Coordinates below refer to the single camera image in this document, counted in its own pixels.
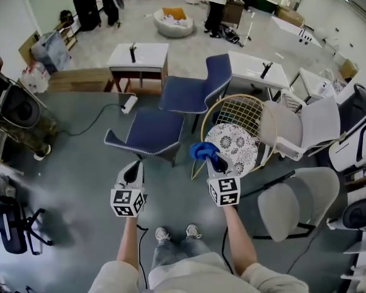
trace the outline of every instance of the speaker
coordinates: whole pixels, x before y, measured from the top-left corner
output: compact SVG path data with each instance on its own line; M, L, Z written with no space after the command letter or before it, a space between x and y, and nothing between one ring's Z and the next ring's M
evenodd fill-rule
M73 0L73 3L83 31L92 31L99 25L101 20L96 0Z

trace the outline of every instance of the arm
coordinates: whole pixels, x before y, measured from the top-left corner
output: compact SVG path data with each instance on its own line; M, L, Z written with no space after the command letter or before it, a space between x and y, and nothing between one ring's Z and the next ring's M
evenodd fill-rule
M101 268L88 293L138 293L137 218L126 217L117 260Z
M257 262L256 251L235 208L224 206L223 210L228 225L233 265L237 274L241 276L245 269Z
M138 270L137 218L126 217L117 261L126 262Z
M263 293L308 293L308 286L289 275L257 263L254 245L233 206L224 206L234 268L239 276Z

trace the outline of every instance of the concrete floor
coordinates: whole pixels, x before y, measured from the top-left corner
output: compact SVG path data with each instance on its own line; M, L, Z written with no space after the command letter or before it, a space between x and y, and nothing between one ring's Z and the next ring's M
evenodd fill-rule
M299 67L318 72L324 65L331 64L325 55L320 60L308 62L269 47L264 35L268 15L257 14L254 17L253 41L240 48L224 40L210 39L202 33L201 21L206 16L204 5L188 5L184 0L131 0L121 15L123 25L119 30L107 28L103 15L101 28L79 35L79 43L71 51L75 67L104 66L119 42L167 41L157 34L152 17L144 16L163 5L183 5L185 11L194 16L198 27L197 33L189 38L170 40L170 74L205 77L205 58L229 49L279 62L289 79ZM242 33L248 30L250 16L244 14L239 27ZM116 103L117 96L113 93L51 93L43 95L43 100L56 114L62 128L79 132L92 122L105 104ZM44 293L87 292L100 267L115 259L124 219L116 218L109 206L110 189L120 169L137 157L104 145L104 136L107 129L112 128L124 140L135 109L140 106L157 107L157 104L157 97L141 96L129 115L110 107L85 134L78 137L60 135L52 153L42 162L33 160L32 154L26 151L20 151L14 158L13 166L25 172L24 177L17 178L18 196L27 200L32 209L42 207L48 210L41 218L40 229L55 242L55 246L42 247L40 256L32 256L29 252L11 255L5 252L0 239L0 277L11 290L25 292L24 287L28 285ZM158 158L144 161L149 198L145 211L140 214L139 224L149 228L142 243L142 263L146 273L151 267L156 245L154 230L158 226L167 227L173 238L178 239L184 236L189 223L196 223L209 247L217 252L221 250L225 220L222 210L208 196L206 173L194 181L190 180L192 160L188 156L188 148L199 140L199 129L194 135L190 134L192 121L192 117L186 118L175 168ZM274 156L263 170L242 179L242 190L249 192L294 168L313 167L315 164L313 158L281 162ZM339 215L345 204L342 192L329 215ZM243 200L239 214L251 235L263 231L256 197ZM295 264L291 274L306 281L311 292L334 292L341 284L340 274L351 265L353 257L342 252L355 241L356 233L330 231L324 224L313 236L316 234L318 236L310 250ZM309 241L310 238L278 244L254 241L254 244L263 265L277 272L286 272L305 251ZM230 257L229 250L226 250L226 256Z
M70 132L83 130L103 105L117 101L113 93L52 93L43 98L61 126ZM156 107L157 97L140 97L136 107L140 106ZM25 176L18 179L18 196L28 200L34 210L39 207L48 210L41 218L40 230L56 245L43 246L40 256L32 256L30 252L11 255L5 252L0 239L0 277L10 289L24 292L28 285L45 293L87 292L100 267L115 259L124 219L115 217L109 206L110 189L119 170L137 157L106 146L103 140L109 128L124 139L134 114L135 109L123 115L112 106L85 134L60 135L52 153L42 162L33 160L29 152L21 152L15 159L14 167L25 172ZM186 118L175 168L158 158L144 161L149 197L139 224L150 228L142 243L146 273L151 267L156 245L154 230L158 226L167 227L173 238L178 239L184 236L189 223L196 223L210 248L218 253L221 250L225 220L222 210L207 193L206 173L190 180L192 160L188 148L199 140L198 130L190 134L192 121L192 117ZM274 156L263 170L242 179L242 190L249 192L294 168L313 166L313 159L281 162ZM344 204L341 195L330 214L338 215ZM251 235L263 231L256 197L243 200L239 213ZM316 233L320 233L319 236L291 274L306 281L311 292L334 292L340 284L340 274L351 265L352 256L342 252L354 242L356 234L330 231L326 225ZM263 265L286 272L292 261L305 251L308 242L309 239L303 239L278 244L254 241L254 244Z

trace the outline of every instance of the power strip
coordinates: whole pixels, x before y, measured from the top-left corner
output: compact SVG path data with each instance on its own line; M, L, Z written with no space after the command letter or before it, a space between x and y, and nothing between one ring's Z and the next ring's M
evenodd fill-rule
M134 107L134 105L137 103L138 98L135 95L132 95L124 104L124 107L122 108L122 113L128 114Z

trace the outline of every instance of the pillow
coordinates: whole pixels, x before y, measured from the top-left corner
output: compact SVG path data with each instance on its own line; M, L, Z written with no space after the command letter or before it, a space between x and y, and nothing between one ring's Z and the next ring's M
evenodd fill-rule
M185 14L181 7L164 7L163 8L164 15L172 15L174 20L185 20Z

